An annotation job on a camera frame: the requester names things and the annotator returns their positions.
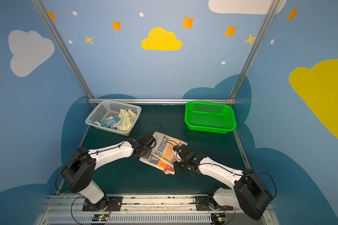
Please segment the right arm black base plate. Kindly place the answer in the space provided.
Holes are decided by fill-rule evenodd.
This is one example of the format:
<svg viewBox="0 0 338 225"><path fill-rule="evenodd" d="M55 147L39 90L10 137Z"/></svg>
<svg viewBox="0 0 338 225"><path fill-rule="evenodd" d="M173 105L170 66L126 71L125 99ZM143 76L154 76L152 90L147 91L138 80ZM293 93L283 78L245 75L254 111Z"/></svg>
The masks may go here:
<svg viewBox="0 0 338 225"><path fill-rule="evenodd" d="M193 202L197 211L234 211L232 206L220 206L209 196L195 196Z"/></svg>

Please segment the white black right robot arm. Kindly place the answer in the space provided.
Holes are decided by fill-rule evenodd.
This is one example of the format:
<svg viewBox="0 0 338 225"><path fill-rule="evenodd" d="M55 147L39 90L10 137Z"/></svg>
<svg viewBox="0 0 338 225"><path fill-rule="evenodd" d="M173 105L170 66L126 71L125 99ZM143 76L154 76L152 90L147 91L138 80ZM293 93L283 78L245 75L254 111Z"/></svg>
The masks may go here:
<svg viewBox="0 0 338 225"><path fill-rule="evenodd" d="M258 221L274 198L258 174L251 169L241 171L224 166L203 154L194 154L185 144L175 145L173 151L179 156L179 160L174 162L175 172L197 172L229 187L214 188L208 194L206 203L212 210L224 206L238 207Z"/></svg>

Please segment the colourful printed rabbit towel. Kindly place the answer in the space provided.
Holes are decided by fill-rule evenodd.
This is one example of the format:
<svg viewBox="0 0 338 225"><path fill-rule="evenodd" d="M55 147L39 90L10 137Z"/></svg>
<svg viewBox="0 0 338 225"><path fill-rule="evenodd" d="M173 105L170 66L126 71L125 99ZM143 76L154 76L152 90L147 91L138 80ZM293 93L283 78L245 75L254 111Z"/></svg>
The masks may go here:
<svg viewBox="0 0 338 225"><path fill-rule="evenodd" d="M165 174L174 175L174 162L181 159L174 147L188 143L160 132L154 132L153 137L156 139L156 146L152 149L149 159L140 158L140 161L162 170Z"/></svg>

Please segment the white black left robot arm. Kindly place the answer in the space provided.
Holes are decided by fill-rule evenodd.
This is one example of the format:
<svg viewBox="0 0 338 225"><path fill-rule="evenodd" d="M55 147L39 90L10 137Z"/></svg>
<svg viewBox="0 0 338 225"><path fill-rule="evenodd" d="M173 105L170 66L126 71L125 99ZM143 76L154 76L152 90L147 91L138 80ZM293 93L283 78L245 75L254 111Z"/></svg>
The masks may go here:
<svg viewBox="0 0 338 225"><path fill-rule="evenodd" d="M155 146L154 134L146 132L140 138L127 138L119 144L100 149L80 147L64 164L59 175L72 193L80 193L84 197L83 211L107 211L111 203L102 188L94 182L94 172L122 158L148 159Z"/></svg>

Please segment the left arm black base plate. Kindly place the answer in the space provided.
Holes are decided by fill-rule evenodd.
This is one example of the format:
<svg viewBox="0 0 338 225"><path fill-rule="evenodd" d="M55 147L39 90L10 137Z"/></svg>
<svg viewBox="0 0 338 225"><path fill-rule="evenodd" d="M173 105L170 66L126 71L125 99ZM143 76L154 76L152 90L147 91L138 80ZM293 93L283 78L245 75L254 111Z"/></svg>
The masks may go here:
<svg viewBox="0 0 338 225"><path fill-rule="evenodd" d="M84 206L82 211L88 212L100 212L100 211L120 211L122 206L123 197L113 196L108 197L104 196L97 203L92 203L88 198L84 200Z"/></svg>

